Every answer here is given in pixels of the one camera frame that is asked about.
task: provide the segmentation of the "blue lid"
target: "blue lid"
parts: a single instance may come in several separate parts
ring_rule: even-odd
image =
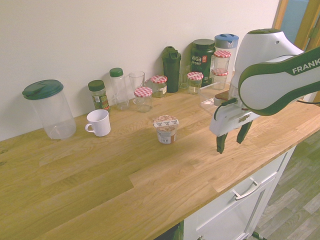
[[[219,34],[214,37],[215,47],[220,49],[234,49],[238,46],[239,37],[234,34]]]

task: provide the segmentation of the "white robot link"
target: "white robot link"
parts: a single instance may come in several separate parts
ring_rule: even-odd
[[[239,47],[228,99],[215,111],[210,130],[222,153],[228,132],[241,127],[241,143],[252,121],[270,116],[298,98],[320,91],[320,47],[303,52],[277,29],[248,32]]]

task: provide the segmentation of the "green shaker bottle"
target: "green shaker bottle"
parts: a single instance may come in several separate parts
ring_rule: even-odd
[[[163,73],[168,78],[166,91],[175,93],[179,87],[181,54],[173,46],[167,46],[162,53]]]

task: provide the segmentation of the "vega sport label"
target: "vega sport label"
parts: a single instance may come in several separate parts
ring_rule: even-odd
[[[201,66],[202,63],[206,63],[208,59],[208,56],[204,55],[204,56],[195,56],[192,55],[191,56],[191,64],[192,65],[197,65],[197,66]]]
[[[306,71],[309,71],[311,69],[315,69],[315,68],[317,68],[319,66],[320,66],[320,58],[315,59],[313,61],[308,61],[308,62],[306,62],[304,64],[299,65],[299,66],[293,67],[292,69],[290,69],[290,70],[288,70],[286,72],[288,74],[290,74],[290,75],[295,76],[295,75],[298,75],[298,74],[302,74],[302,73],[304,73]]]

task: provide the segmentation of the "green lid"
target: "green lid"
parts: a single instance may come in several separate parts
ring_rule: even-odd
[[[102,80],[93,80],[88,83],[89,90],[91,92],[97,92],[105,88],[104,81]]]
[[[192,44],[197,49],[213,49],[215,41],[211,39],[197,39],[194,40]]]
[[[264,29],[252,30],[248,32],[248,34],[274,34],[279,32],[281,32],[281,30],[278,30],[275,28],[264,28]]]
[[[25,99],[46,99],[61,92],[64,86],[58,80],[48,79],[37,81],[27,86],[22,94]]]
[[[113,77],[113,78],[117,78],[117,77],[120,77],[124,74],[124,71],[122,71],[122,68],[120,67],[115,67],[115,68],[112,68],[110,71],[110,76]]]

